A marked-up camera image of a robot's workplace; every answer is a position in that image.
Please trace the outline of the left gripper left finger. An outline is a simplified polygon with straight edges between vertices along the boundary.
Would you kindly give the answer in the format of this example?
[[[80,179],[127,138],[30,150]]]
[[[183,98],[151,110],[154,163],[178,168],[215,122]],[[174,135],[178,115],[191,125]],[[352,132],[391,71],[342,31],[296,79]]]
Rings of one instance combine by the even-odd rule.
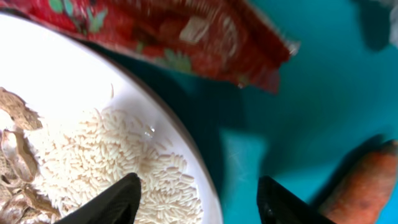
[[[141,180],[129,173],[56,224],[133,224],[141,200]]]

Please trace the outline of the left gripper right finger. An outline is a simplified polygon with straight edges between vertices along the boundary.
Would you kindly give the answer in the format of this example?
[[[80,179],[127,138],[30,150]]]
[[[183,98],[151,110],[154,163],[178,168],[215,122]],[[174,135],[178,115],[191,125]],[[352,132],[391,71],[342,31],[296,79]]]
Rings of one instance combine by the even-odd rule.
[[[335,224],[268,175],[261,177],[257,186],[262,224]]]

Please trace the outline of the rice and peanut shells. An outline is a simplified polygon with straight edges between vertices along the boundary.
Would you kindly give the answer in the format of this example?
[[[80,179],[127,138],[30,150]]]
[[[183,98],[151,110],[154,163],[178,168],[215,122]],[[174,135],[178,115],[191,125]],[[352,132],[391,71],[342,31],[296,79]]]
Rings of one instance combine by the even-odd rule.
[[[71,121],[40,118],[1,90],[15,129],[1,132],[1,222],[56,223],[117,181],[139,178],[134,223],[202,223],[204,210],[183,156],[144,136],[150,128],[105,108]]]

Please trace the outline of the large white plate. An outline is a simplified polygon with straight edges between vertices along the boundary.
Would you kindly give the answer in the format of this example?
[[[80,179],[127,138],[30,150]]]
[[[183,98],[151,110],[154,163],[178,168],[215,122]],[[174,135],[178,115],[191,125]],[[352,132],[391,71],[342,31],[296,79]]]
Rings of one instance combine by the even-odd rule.
[[[26,19],[1,14],[1,86],[43,117],[57,114],[69,121],[81,110],[109,106],[127,111],[153,130],[148,141],[187,160],[203,222],[223,222],[218,194],[190,133],[150,87],[109,58]]]

